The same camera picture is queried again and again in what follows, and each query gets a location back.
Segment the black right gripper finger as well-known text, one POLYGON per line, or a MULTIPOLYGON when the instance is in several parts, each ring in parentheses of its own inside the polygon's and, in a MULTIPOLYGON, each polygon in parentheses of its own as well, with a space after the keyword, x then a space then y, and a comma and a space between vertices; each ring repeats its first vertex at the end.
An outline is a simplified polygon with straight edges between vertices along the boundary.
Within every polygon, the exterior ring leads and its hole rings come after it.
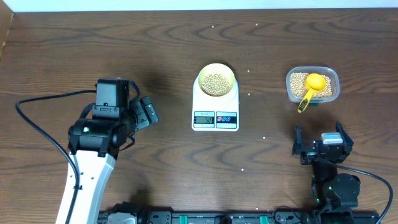
POLYGON ((302 130, 299 124, 295 127, 294 150, 301 150, 303 147, 302 130))
POLYGON ((339 121, 336 122, 336 131, 340 133, 343 143, 346 145, 353 145, 353 140, 348 136, 348 134, 343 129, 343 126, 339 121))

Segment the yellow measuring scoop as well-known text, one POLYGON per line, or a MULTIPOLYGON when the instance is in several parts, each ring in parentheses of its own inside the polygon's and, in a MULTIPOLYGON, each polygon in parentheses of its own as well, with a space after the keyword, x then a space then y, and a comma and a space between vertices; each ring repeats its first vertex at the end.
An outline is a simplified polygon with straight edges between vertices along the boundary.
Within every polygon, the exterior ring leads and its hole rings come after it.
POLYGON ((311 73, 306 77, 305 87, 307 88, 307 93, 298 106, 299 113, 305 111, 314 94, 319 93, 326 88, 326 80, 320 74, 311 73))

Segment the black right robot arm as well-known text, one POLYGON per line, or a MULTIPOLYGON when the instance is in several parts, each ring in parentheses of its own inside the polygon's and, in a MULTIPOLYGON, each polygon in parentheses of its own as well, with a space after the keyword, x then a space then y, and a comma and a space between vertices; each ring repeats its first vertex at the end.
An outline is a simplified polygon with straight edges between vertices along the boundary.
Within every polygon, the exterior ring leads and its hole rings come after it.
POLYGON ((337 165, 350 155, 354 142, 339 121, 334 133, 321 137, 312 147, 305 147, 301 127, 295 127, 292 154, 300 156, 302 165, 312 166, 312 194, 319 204, 311 219, 315 223, 353 223, 351 209, 358 206, 361 182, 355 175, 339 173, 337 165))

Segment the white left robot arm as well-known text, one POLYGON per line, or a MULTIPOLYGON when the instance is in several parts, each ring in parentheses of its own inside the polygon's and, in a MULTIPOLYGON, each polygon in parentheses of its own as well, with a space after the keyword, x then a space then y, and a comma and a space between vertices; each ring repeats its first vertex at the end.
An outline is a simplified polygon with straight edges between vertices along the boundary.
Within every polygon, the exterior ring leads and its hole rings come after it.
POLYGON ((134 134, 156 122, 158 116, 148 96, 127 106, 112 107, 120 116, 88 119, 89 112, 109 110, 87 105, 68 131, 72 163, 58 211, 57 223, 96 223, 108 179, 120 151, 134 145, 134 134))

